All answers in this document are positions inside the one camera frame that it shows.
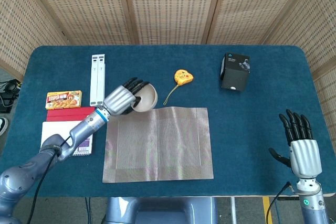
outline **blue felt tablecloth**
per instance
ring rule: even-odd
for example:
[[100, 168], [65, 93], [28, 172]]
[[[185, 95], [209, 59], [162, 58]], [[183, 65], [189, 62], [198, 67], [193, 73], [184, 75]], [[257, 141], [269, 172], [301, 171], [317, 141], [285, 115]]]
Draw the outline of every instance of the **blue felt tablecloth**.
[[[225, 52], [250, 56], [244, 92], [220, 88]], [[194, 81], [170, 97], [170, 106], [207, 107], [214, 179], [103, 184], [106, 126], [94, 135], [93, 154], [72, 157], [46, 176], [40, 196], [223, 196], [275, 195], [291, 170], [268, 153], [288, 156], [278, 118], [287, 108], [305, 114], [318, 140], [325, 193], [336, 191], [336, 159], [303, 51], [295, 46], [43, 46], [30, 60], [0, 169], [23, 164], [40, 147], [48, 91], [82, 90], [89, 105], [91, 55], [105, 54], [109, 94], [130, 77], [150, 81], [158, 92], [156, 108], [175, 86], [174, 73], [186, 69]]]

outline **orange food box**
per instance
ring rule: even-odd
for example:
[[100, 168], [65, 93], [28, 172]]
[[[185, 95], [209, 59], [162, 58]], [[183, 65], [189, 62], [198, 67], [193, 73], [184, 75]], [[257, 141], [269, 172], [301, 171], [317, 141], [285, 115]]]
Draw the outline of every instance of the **orange food box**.
[[46, 109], [58, 110], [79, 108], [82, 102], [82, 91], [49, 92], [47, 94]]

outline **silver woven placemat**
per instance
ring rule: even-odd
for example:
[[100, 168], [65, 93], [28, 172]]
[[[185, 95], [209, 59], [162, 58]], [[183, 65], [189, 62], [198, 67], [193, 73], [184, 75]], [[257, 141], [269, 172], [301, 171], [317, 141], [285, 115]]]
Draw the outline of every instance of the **silver woven placemat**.
[[206, 108], [168, 107], [110, 119], [103, 183], [211, 178]]

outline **shoe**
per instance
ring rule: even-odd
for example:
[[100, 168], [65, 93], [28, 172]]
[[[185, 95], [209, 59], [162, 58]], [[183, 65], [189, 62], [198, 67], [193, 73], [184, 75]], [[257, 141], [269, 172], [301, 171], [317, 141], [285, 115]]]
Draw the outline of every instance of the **shoe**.
[[8, 120], [7, 118], [0, 118], [0, 136], [4, 134], [8, 127]]

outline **black fingertip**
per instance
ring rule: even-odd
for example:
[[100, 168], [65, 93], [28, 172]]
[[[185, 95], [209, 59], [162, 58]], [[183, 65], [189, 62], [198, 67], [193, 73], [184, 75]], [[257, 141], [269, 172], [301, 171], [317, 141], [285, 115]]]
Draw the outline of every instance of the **black fingertip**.
[[303, 124], [305, 128], [307, 129], [307, 139], [313, 139], [313, 132], [311, 130], [310, 122], [308, 119], [305, 117], [305, 115], [301, 115], [301, 119], [303, 121]]
[[141, 97], [135, 97], [135, 103], [133, 105], [133, 108], [135, 108], [136, 106], [138, 106], [139, 102], [141, 101]]
[[129, 79], [127, 82], [125, 82], [123, 84], [124, 88], [127, 88], [127, 86], [136, 79], [137, 79], [137, 77], [133, 77], [133, 78]]
[[132, 89], [134, 89], [139, 83], [141, 83], [142, 82], [142, 80], [136, 80], [136, 81], [134, 81], [134, 82], [131, 82], [131, 84], [129, 84], [128, 86], [127, 86], [127, 89], [129, 90], [129, 91], [131, 91]]
[[138, 93], [143, 87], [145, 87], [147, 84], [149, 84], [149, 81], [145, 81], [141, 84], [139, 84], [138, 86], [136, 86], [134, 89], [130, 90], [132, 92], [132, 94], [136, 94]]
[[299, 131], [299, 127], [298, 127], [298, 122], [296, 121], [293, 113], [286, 109], [286, 113], [287, 115], [289, 116], [289, 120], [290, 120], [290, 123], [292, 125], [292, 130], [293, 130], [293, 133], [294, 133], [294, 138], [295, 139], [301, 139], [301, 134], [300, 134], [300, 131]]
[[275, 149], [273, 149], [273, 148], [268, 148], [268, 151], [270, 152], [270, 154], [271, 154], [273, 157], [280, 156], [280, 155], [275, 151]]
[[292, 131], [292, 128], [287, 120], [287, 118], [283, 115], [283, 114], [279, 114], [279, 118], [282, 121], [282, 123], [284, 124], [284, 128], [285, 128], [285, 135], [286, 135], [286, 139], [287, 139], [287, 144], [288, 146], [290, 146], [291, 142], [294, 140], [294, 134]]
[[122, 113], [122, 115], [127, 115], [127, 114], [131, 113], [132, 111], [133, 111], [132, 107], [129, 106], [129, 107]]
[[307, 137], [307, 129], [304, 126], [301, 117], [298, 115], [298, 113], [294, 113], [295, 119], [299, 124], [299, 128], [300, 128], [300, 133], [301, 133], [301, 139], [306, 139]]
[[282, 121], [282, 123], [284, 124], [283, 125], [284, 127], [290, 127], [287, 118], [283, 114], [279, 114], [279, 118]]

